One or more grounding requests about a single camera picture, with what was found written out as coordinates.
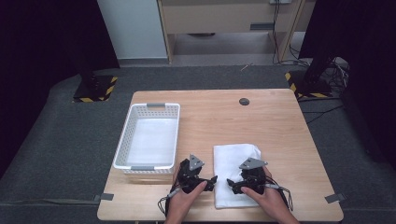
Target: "basket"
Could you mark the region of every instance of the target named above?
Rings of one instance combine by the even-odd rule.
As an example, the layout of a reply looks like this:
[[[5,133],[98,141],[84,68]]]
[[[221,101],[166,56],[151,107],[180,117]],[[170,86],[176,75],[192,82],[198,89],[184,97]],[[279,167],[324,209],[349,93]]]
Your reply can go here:
[[[113,161],[127,175],[171,175],[175,170],[179,104],[134,104]]]

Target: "folded white cloth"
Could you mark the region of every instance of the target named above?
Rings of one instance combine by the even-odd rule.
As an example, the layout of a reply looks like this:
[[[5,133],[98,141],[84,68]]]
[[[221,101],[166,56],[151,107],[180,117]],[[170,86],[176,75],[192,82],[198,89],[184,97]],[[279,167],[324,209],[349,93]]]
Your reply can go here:
[[[246,194],[233,194],[228,186],[227,178],[234,182],[243,180],[239,166],[249,157],[261,159],[260,150],[251,144],[236,144],[214,146],[215,175],[218,181],[215,185],[215,207],[250,207],[258,206]]]

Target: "stand base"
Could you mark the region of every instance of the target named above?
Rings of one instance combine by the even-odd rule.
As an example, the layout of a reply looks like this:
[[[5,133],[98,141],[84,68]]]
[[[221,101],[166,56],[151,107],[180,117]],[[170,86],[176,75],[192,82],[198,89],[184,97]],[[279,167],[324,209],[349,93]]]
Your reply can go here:
[[[315,84],[304,81],[305,71],[289,71],[285,77],[289,82],[290,89],[297,98],[302,97],[332,97],[332,88],[323,80]]]
[[[113,76],[98,76],[99,87],[97,91],[89,90],[83,81],[78,86],[73,98],[74,102],[106,101],[113,92],[117,78]]]

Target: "carpeted floor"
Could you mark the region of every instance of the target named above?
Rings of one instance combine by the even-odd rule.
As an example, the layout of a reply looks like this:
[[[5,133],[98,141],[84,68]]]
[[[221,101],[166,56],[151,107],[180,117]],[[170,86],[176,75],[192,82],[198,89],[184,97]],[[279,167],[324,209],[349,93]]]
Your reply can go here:
[[[101,71],[118,77],[107,102],[72,103],[80,82],[54,86],[19,153],[0,180],[0,223],[111,223],[97,205],[6,203],[35,199],[91,200],[104,190],[123,122],[135,91],[288,88],[296,66],[132,67]],[[304,112],[341,105],[339,100],[300,103]],[[319,113],[304,113],[306,121]],[[343,108],[308,124],[340,202],[343,223],[396,223],[396,171],[373,162]]]

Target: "person's left hand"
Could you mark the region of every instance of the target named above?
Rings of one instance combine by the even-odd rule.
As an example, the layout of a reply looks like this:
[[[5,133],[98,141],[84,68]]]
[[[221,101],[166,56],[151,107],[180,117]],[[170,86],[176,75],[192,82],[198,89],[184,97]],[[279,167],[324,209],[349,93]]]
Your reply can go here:
[[[166,217],[166,224],[181,223],[184,217],[189,213],[190,208],[196,198],[204,191],[207,182],[201,182],[192,192],[185,193],[182,189],[175,194],[169,203],[168,215]]]

